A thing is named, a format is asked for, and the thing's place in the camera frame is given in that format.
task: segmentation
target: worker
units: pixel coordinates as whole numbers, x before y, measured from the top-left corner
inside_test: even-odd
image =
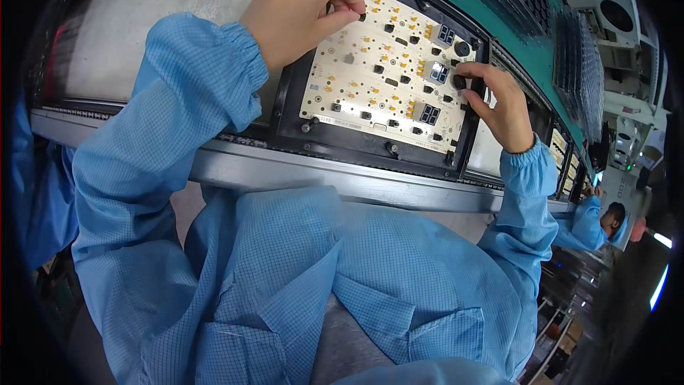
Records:
[[[625,206],[612,202],[599,218],[601,210],[601,187],[588,186],[577,210],[570,217],[557,216],[558,235],[553,244],[558,247],[595,252],[603,243],[620,243],[627,229]]]
[[[117,381],[499,384],[521,372],[558,229],[555,162],[522,90],[490,65],[458,67],[496,95],[490,109],[463,90],[504,149],[501,213],[479,245],[331,186],[204,187],[178,242],[169,197],[195,151],[261,114],[268,70],[364,12],[364,0],[253,0],[239,22],[181,13],[150,29],[130,102],[73,162],[73,259]]]

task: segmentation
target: pocket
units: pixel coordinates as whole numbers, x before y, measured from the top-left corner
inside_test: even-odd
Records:
[[[466,308],[430,321],[408,333],[409,361],[461,357],[482,361],[482,308]]]
[[[197,384],[289,384],[280,336],[242,325],[205,323],[197,342]]]

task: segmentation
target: fluorescent light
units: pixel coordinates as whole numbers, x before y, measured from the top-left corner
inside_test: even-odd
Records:
[[[672,248],[672,240],[666,238],[660,234],[653,234],[653,237],[658,241],[662,242],[667,248]]]
[[[663,284],[665,284],[665,276],[668,275],[668,268],[669,267],[670,267],[670,265],[665,267],[665,270],[663,271],[663,277],[660,279],[660,282],[658,283],[658,287],[655,289],[653,296],[651,296],[651,310],[653,310],[653,307],[655,306],[655,302],[658,302],[658,296],[660,295],[660,291],[663,289]]]

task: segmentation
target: cardboard box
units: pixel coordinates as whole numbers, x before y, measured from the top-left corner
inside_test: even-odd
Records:
[[[539,375],[537,378],[532,382],[532,385],[554,385],[552,380],[549,379],[548,376],[546,375]]]
[[[583,333],[584,333],[584,328],[582,327],[582,324],[580,324],[579,321],[573,321],[572,324],[570,324],[570,327],[568,328],[568,332],[566,333],[566,336],[569,336],[575,342],[579,342],[579,338],[582,337]]]
[[[563,336],[563,338],[560,340],[560,344],[558,346],[559,349],[562,349],[565,351],[566,354],[571,354],[572,349],[575,348],[577,343],[569,337],[567,334]]]

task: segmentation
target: black knob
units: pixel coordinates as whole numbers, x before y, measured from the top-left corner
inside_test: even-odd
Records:
[[[455,74],[451,80],[454,82],[454,88],[456,89],[464,89],[466,88],[466,78],[461,76],[460,74]]]
[[[468,56],[470,55],[470,46],[467,43],[461,42],[456,47],[456,55],[458,56]]]

